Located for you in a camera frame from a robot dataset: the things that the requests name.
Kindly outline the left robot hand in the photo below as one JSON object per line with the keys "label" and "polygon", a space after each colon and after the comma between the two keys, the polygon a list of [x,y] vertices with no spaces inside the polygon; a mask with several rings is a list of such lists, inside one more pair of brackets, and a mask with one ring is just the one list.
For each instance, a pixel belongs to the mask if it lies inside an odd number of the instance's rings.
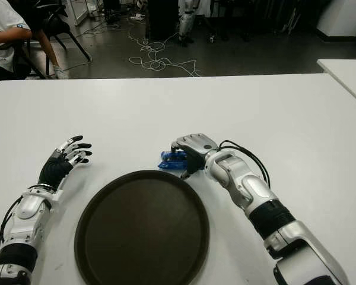
{"label": "left robot hand", "polygon": [[40,171],[38,185],[56,191],[73,168],[89,162],[92,145],[80,142],[82,139],[82,135],[69,138],[52,152]]}

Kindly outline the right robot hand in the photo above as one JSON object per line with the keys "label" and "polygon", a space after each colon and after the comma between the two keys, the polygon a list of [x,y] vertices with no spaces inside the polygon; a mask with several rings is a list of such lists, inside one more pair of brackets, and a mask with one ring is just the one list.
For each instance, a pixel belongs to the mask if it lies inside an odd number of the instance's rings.
{"label": "right robot hand", "polygon": [[182,150],[186,153],[187,169],[181,179],[187,179],[198,170],[203,170],[208,154],[216,152],[218,145],[205,134],[189,134],[179,137],[171,144],[171,152]]}

